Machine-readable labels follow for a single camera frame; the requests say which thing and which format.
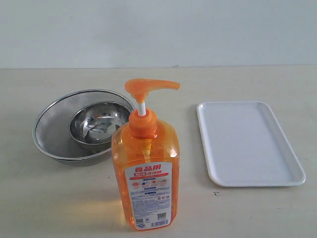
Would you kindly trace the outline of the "orange pump soap bottle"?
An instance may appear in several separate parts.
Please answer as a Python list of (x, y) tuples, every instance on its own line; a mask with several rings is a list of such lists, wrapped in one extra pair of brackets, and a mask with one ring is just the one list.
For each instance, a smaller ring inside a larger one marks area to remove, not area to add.
[(111, 153), (126, 221), (138, 231), (169, 226), (177, 215), (178, 137), (145, 100), (151, 91), (179, 87), (177, 82), (145, 78), (125, 83), (138, 107), (112, 136)]

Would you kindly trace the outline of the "small stainless steel bowl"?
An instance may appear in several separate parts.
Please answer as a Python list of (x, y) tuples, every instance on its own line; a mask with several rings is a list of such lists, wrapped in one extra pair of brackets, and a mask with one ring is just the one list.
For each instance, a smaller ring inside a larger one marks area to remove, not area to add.
[(111, 148), (111, 137), (134, 111), (119, 102), (97, 102), (79, 110), (70, 120), (69, 133), (78, 146), (92, 153)]

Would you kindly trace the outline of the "steel mesh colander basket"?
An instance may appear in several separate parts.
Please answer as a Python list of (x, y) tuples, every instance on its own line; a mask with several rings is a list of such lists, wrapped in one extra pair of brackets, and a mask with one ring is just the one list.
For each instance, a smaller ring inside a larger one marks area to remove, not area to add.
[(79, 110), (104, 101), (134, 107), (128, 98), (110, 90), (86, 89), (65, 95), (47, 106), (38, 116), (33, 129), (37, 148), (46, 156), (70, 166), (91, 166), (108, 159), (111, 148), (92, 153), (78, 146), (69, 133), (70, 120)]

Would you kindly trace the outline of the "white rectangular plastic tray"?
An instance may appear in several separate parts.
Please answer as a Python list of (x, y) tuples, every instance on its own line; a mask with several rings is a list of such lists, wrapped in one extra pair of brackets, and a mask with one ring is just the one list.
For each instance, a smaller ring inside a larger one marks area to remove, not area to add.
[(210, 179), (223, 187), (302, 185), (306, 174), (271, 107), (203, 102), (197, 117)]

